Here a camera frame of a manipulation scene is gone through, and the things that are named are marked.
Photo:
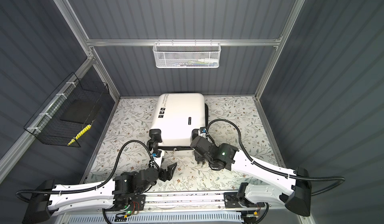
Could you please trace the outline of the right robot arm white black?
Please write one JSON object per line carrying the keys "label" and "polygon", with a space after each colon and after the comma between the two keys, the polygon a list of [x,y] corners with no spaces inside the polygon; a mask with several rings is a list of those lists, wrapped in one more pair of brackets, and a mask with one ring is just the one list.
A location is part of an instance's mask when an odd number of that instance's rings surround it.
{"label": "right robot arm white black", "polygon": [[312,185],[308,181],[294,180],[294,170],[274,166],[256,158],[248,159],[244,151],[232,145],[216,146],[203,137],[196,137],[191,148],[214,171],[225,169],[243,173],[272,186],[262,190],[255,185],[241,183],[236,197],[233,198],[241,207],[253,208],[259,203],[279,204],[297,215],[311,215]]}

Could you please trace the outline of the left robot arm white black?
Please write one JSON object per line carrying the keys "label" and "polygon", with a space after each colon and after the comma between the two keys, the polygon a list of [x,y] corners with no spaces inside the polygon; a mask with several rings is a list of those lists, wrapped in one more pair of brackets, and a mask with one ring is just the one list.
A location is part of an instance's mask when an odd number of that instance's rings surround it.
{"label": "left robot arm white black", "polygon": [[28,203],[22,222],[38,224],[66,212],[80,210],[119,211],[127,215],[144,208],[144,193],[158,180],[173,178],[177,164],[166,169],[150,167],[139,172],[124,172],[105,182],[83,185],[55,185],[53,180],[41,183],[34,190],[20,190],[18,198]]}

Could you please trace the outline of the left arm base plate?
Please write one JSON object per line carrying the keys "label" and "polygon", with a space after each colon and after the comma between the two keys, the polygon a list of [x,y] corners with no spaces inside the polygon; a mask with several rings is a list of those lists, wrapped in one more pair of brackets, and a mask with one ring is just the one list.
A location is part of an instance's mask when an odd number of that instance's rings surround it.
{"label": "left arm base plate", "polygon": [[120,195],[114,201],[114,209],[121,212],[142,211],[146,195]]}

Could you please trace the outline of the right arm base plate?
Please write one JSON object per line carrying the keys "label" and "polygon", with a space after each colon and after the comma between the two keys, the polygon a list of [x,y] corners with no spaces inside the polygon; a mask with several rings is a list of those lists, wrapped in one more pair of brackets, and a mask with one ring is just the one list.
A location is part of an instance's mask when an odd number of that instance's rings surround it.
{"label": "right arm base plate", "polygon": [[227,209],[234,208],[264,208],[265,203],[252,203],[245,198],[238,198],[237,192],[225,192],[224,193],[224,202]]}

